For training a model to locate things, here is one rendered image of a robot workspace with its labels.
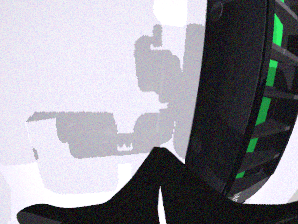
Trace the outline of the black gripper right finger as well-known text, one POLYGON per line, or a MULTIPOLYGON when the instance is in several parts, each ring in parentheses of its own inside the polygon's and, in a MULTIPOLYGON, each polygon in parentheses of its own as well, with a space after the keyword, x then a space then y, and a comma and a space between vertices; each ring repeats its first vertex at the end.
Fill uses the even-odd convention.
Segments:
POLYGON ((239 204, 206 184, 166 147, 160 147, 166 224, 298 224, 298 201, 239 204))

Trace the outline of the dark grey unit with label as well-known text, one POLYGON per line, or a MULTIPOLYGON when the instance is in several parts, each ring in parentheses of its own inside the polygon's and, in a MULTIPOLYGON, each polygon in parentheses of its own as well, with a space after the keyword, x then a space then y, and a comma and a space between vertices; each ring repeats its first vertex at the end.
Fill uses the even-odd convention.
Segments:
POLYGON ((208 0, 185 164, 243 204, 277 171, 298 119, 298 0, 208 0))

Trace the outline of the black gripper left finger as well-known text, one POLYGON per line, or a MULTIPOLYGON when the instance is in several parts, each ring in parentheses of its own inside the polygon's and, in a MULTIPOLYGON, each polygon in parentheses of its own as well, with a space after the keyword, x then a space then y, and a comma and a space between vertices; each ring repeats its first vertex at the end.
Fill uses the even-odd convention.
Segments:
POLYGON ((161 151, 153 147, 125 184, 104 204, 61 208, 33 204, 17 212, 19 224, 160 224, 161 151))

